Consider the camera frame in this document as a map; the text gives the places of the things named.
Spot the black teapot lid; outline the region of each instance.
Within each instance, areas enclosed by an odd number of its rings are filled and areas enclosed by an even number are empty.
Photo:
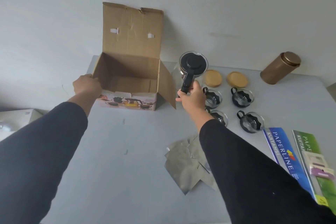
[[[186,52],[180,58],[180,66],[186,73],[198,77],[208,69],[208,61],[198,52]]]

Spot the cardboard box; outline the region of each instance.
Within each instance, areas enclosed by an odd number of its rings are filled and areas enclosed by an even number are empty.
[[[163,11],[103,3],[103,52],[93,78],[102,107],[155,110],[159,93],[174,108],[175,87],[160,60]]]

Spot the gold canister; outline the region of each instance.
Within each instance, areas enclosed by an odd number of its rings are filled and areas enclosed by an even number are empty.
[[[271,64],[261,71],[260,77],[268,84],[276,84],[287,74],[299,67],[301,59],[293,52],[281,53]]]

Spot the round wooden coaster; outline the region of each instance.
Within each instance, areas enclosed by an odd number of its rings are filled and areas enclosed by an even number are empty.
[[[237,88],[244,88],[249,83],[246,76],[239,72],[229,73],[226,80],[231,87],[237,87]]]
[[[222,83],[222,76],[217,70],[208,70],[205,73],[205,84],[209,87],[216,88]]]

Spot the black long sleeve shirt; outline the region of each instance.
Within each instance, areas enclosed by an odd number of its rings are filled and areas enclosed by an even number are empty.
[[[77,104],[65,102],[0,142],[0,223],[38,224],[50,209],[87,127]],[[336,223],[282,167],[217,120],[199,140],[232,224]]]

